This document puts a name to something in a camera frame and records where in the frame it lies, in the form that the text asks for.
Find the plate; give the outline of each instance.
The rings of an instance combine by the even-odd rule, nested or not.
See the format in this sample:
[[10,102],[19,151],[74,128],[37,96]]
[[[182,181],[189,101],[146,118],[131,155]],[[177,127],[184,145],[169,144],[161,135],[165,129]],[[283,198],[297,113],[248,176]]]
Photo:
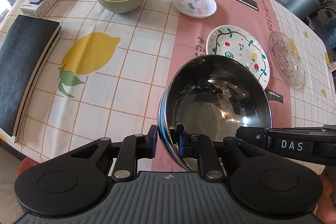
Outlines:
[[268,46],[274,65],[282,78],[290,85],[301,85],[305,71],[294,40],[283,33],[273,32],[269,35]]
[[217,10],[215,0],[171,0],[175,8],[181,13],[196,18],[213,15]]
[[263,89],[269,82],[269,63],[258,41],[244,29],[223,25],[212,30],[206,43],[207,54],[234,59],[249,69]]

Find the stainless steel bowl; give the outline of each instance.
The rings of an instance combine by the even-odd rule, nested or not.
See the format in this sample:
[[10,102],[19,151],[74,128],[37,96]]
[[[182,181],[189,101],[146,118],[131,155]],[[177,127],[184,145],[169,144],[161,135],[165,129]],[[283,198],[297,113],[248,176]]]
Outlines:
[[272,126],[268,99],[258,80],[243,65],[221,55],[200,56],[179,69],[162,96],[158,121],[165,149],[187,171],[197,170],[197,162],[179,156],[169,132],[178,124],[188,134],[204,134],[212,141],[234,136],[240,126]]

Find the gray ribbed surface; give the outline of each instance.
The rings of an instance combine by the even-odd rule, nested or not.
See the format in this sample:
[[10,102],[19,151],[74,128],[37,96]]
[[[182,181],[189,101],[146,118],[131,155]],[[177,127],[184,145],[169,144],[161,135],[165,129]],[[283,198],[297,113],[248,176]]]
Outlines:
[[25,215],[18,224],[313,224],[313,215],[271,220],[242,209],[224,185],[201,180],[197,173],[142,172],[128,183],[116,184],[94,209],[64,219]]

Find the person's hand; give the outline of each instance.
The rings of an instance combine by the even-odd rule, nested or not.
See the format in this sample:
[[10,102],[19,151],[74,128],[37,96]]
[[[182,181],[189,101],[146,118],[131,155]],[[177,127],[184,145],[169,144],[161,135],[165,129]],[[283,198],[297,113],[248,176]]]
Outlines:
[[320,178],[322,180],[323,190],[317,203],[318,208],[316,211],[316,217],[324,224],[336,224],[336,206],[331,198],[333,184],[330,181],[325,169],[320,175]]

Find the trash can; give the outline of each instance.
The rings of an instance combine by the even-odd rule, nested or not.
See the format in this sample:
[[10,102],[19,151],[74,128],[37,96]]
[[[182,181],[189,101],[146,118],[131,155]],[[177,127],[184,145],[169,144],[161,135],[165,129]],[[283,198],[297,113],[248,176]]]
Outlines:
[[285,8],[303,20],[320,6],[319,0],[290,0]]

